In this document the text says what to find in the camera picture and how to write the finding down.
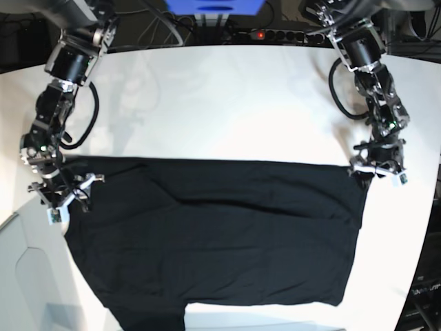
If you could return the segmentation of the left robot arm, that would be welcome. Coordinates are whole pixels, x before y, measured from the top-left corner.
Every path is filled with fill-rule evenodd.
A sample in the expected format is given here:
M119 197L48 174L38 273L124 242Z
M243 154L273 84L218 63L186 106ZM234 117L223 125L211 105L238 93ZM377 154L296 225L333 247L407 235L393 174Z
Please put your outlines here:
M407 184L403 147L406 141L400 133L410 116L396 92L393 77L381 62L385 45L371 20L376 1L303 1L302 14L316 21L320 28L312 34L322 34L338 52L329 72L331 96L348 118L363 120L371 127L371 136L354 146L358 154L350 159L349 174L389 177L395 186ZM352 114L336 95L334 73L343 65L354 75L354 85L365 98L367 111Z

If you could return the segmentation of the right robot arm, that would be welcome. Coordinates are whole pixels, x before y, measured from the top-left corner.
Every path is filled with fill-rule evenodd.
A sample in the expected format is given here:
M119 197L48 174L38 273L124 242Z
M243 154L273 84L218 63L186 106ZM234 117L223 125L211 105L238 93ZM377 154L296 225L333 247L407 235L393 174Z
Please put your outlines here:
M40 196L55 223L68 218L68 206L74 200L88 211L87 190L100 178L72 174L63 166L61 150L78 147L66 132L66 123L80 87L89 86L97 94L91 76L114 40L118 24L114 7L113 1L46 1L35 7L60 28L61 35L45 65L52 80L37 99L36 116L21 138L20 155L41 178L29 191Z

